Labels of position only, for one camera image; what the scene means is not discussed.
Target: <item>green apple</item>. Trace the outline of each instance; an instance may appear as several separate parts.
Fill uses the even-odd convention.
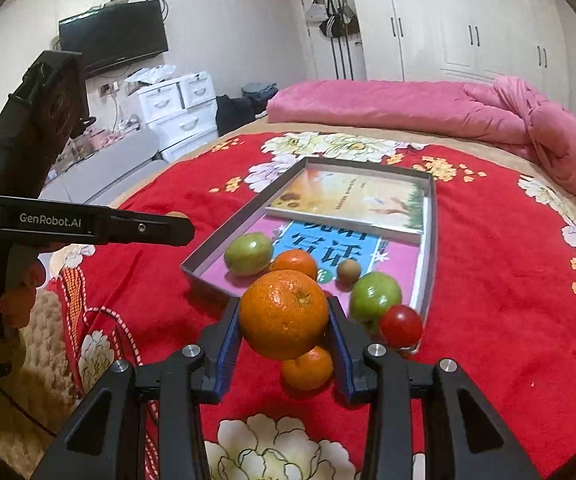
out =
[[[394,304],[401,304],[401,287],[397,280],[383,272],[369,272],[353,286],[350,315],[363,323],[378,321]]]
[[[233,274],[254,276],[272,261],[273,249],[273,242],[263,233],[248,233],[229,245],[223,259]]]

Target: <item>television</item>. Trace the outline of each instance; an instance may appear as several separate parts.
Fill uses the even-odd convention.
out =
[[[61,50],[83,54],[87,78],[167,52],[158,0],[118,4],[60,20]]]

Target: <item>pink bedding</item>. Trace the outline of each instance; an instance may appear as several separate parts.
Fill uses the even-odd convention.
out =
[[[576,196],[576,116],[516,77],[456,82],[309,81],[268,104],[271,123],[389,128],[480,140],[538,162]]]

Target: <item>metal bolt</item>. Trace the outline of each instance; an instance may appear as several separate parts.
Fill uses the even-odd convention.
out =
[[[442,359],[439,361],[439,368],[441,368],[444,372],[453,372],[458,368],[458,366],[457,363],[452,359]]]
[[[125,359],[119,359],[110,365],[110,370],[112,370],[116,374],[122,374],[125,370],[128,369],[130,363],[127,362]]]
[[[184,346],[181,353],[186,357],[196,357],[201,353],[201,347],[199,345],[188,345]]]
[[[373,357],[381,357],[386,353],[386,347],[379,343],[373,343],[368,347],[368,353]]]

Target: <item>orange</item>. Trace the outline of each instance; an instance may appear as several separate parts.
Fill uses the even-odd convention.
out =
[[[323,386],[332,377],[333,371],[332,357],[321,346],[315,346],[307,354],[281,365],[281,374],[286,383],[305,392]]]
[[[306,251],[291,249],[283,251],[270,263],[270,270],[298,270],[317,280],[317,262]]]
[[[328,320],[324,291],[296,270],[258,278],[239,302],[239,326],[252,349],[277,361],[296,359],[314,348]]]

